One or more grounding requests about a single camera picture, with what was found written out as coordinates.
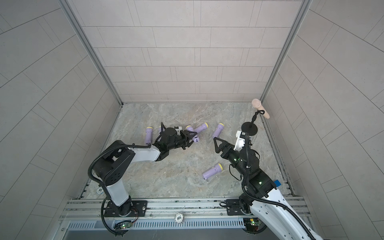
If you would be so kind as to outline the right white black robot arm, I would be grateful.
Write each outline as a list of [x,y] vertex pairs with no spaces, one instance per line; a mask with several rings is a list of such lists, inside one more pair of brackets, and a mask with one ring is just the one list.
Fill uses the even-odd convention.
[[236,145],[215,137],[215,151],[240,173],[244,212],[261,220],[280,240],[320,240],[290,206],[275,182],[260,168],[260,154],[251,148],[251,138],[240,132]]

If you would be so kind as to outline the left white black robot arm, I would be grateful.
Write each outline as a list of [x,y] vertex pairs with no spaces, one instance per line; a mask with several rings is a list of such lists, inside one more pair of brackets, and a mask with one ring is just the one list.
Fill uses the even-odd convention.
[[190,147],[197,132],[166,128],[161,124],[160,135],[155,142],[144,146],[127,145],[121,140],[113,142],[88,168],[89,178],[98,183],[110,201],[112,210],[125,217],[133,208],[131,196],[125,190],[122,177],[131,163],[159,162],[169,155],[169,151]]

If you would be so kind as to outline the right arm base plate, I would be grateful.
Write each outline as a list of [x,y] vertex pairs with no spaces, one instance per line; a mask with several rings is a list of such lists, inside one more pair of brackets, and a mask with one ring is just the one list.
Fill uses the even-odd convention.
[[239,199],[227,199],[220,203],[222,208],[227,209],[228,216],[251,216],[250,205]]

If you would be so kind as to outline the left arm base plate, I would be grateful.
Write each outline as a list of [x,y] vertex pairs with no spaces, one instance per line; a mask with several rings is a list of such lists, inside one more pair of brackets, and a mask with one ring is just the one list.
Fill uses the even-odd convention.
[[104,207],[104,216],[107,218],[118,217],[144,217],[147,210],[148,201],[129,201],[117,207],[112,201],[108,201]]

